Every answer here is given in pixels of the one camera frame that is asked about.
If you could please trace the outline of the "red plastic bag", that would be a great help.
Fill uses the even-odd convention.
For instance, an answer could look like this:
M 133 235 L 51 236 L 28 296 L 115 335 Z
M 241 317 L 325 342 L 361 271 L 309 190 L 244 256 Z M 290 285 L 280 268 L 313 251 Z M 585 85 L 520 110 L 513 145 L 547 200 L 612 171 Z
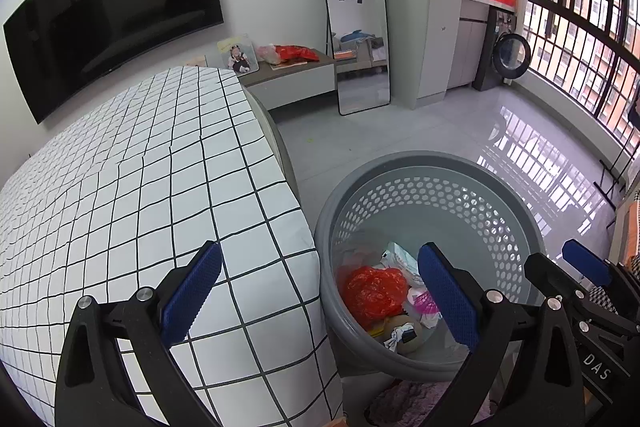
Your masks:
M 402 313 L 408 289 L 399 269 L 360 267 L 347 277 L 341 296 L 356 322 L 368 331 Z

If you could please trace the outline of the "pink plastic shuttlecock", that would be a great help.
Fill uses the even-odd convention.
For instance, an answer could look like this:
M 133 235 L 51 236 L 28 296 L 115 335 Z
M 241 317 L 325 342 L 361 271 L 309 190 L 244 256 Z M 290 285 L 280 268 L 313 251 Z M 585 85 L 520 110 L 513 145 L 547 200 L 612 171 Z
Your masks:
M 439 314 L 438 306 L 426 288 L 411 287 L 408 291 L 408 301 L 420 315 Z

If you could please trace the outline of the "beige fluffy round pad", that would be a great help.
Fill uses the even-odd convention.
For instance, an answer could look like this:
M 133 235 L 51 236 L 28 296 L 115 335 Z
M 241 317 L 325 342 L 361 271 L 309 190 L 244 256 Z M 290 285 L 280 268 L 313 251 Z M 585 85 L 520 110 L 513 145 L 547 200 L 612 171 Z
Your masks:
M 425 341 L 422 325 L 406 314 L 387 320 L 382 338 L 383 346 L 398 355 L 410 355 Z

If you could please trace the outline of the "baby wipes packet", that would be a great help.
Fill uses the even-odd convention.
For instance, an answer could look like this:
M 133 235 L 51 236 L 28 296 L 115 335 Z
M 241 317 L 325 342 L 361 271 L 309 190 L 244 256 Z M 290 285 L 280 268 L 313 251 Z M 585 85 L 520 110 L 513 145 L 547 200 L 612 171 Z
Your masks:
M 384 268 L 399 270 L 410 287 L 424 287 L 416 258 L 397 243 L 390 242 L 387 244 L 380 263 Z

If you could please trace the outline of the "pink snack wrapper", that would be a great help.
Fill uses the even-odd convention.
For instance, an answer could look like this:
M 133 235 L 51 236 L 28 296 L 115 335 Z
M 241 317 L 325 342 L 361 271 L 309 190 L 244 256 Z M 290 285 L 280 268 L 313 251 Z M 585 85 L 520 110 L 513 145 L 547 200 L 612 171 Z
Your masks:
M 381 260 L 382 254 L 375 249 L 356 246 L 344 251 L 342 265 L 349 270 L 355 270 L 360 267 L 375 267 Z

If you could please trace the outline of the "checkered chair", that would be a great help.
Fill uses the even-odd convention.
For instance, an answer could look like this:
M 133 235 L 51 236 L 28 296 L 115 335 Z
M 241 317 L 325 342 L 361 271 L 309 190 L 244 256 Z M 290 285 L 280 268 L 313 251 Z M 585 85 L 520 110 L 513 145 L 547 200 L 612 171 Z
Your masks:
M 608 260 L 621 263 L 639 278 L 639 190 L 632 191 L 616 211 Z

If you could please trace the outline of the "grey perforated laundry basket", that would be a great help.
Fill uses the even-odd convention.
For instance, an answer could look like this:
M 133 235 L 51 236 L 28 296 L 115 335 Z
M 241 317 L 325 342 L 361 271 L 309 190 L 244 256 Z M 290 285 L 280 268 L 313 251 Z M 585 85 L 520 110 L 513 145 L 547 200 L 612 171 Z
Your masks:
M 384 373 L 407 381 L 450 381 L 480 339 L 478 312 L 463 301 L 451 269 L 468 272 L 482 291 L 538 305 L 525 261 L 544 252 L 534 217 L 512 188 L 464 158 L 396 153 L 356 169 L 334 188 L 314 230 L 321 301 L 342 376 Z M 390 248 L 409 256 L 407 279 L 434 291 L 444 315 L 400 355 L 376 340 L 347 309 L 350 273 L 386 265 Z

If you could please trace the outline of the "white grid tablecloth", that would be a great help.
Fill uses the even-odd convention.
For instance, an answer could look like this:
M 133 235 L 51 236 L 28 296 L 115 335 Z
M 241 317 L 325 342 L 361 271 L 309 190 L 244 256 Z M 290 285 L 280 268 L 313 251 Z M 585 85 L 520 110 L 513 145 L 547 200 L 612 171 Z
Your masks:
M 208 241 L 224 264 L 171 352 L 225 426 L 324 426 L 343 394 L 320 261 L 282 156 L 230 70 L 176 67 L 49 141 L 1 191 L 1 362 L 54 422 L 82 296 L 129 298 Z

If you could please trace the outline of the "low grey tv cabinet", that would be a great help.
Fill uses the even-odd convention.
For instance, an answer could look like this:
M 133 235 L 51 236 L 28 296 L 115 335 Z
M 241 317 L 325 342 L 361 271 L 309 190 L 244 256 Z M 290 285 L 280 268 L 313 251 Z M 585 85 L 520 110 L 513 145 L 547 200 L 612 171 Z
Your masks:
M 242 76 L 240 83 L 265 109 L 275 109 L 333 92 L 336 89 L 334 61 L 320 52 L 317 54 L 318 62 L 277 70 L 262 63 L 257 72 Z

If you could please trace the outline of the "front-load washing machine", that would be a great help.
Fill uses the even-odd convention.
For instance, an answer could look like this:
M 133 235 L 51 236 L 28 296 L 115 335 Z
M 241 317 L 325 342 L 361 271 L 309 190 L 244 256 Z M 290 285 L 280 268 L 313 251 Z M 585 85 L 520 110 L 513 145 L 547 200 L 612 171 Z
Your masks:
M 522 77 L 532 62 L 528 41 L 516 31 L 516 16 L 491 6 L 472 87 L 486 91 Z

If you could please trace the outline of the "framed child photo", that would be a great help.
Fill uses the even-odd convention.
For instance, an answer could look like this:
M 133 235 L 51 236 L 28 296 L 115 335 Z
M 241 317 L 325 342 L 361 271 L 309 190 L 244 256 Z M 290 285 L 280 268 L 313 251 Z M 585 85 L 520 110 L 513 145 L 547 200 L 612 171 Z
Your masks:
M 247 35 L 230 37 L 217 42 L 221 64 L 238 77 L 253 74 L 259 69 L 252 40 Z

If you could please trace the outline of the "red bag on cabinet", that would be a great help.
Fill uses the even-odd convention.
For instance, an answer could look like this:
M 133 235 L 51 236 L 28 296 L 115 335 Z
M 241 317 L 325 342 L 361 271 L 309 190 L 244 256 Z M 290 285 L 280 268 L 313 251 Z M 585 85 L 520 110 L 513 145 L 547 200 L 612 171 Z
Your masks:
M 306 46 L 275 46 L 274 52 L 278 57 L 278 64 L 320 61 L 317 52 Z

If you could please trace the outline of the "tall standing mirror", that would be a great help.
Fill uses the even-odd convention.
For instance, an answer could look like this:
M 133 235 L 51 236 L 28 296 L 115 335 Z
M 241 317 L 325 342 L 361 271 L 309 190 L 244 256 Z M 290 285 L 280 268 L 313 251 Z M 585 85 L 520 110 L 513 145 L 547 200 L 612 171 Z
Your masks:
M 326 14 L 340 114 L 390 104 L 386 0 L 326 0 Z

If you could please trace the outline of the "black wall television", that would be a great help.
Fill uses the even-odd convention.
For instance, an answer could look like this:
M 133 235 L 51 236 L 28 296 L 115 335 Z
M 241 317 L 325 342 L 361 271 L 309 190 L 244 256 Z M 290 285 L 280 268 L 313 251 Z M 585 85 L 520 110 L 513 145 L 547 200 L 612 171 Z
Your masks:
M 122 64 L 223 20 L 219 0 L 25 0 L 3 29 L 23 98 L 41 122 Z

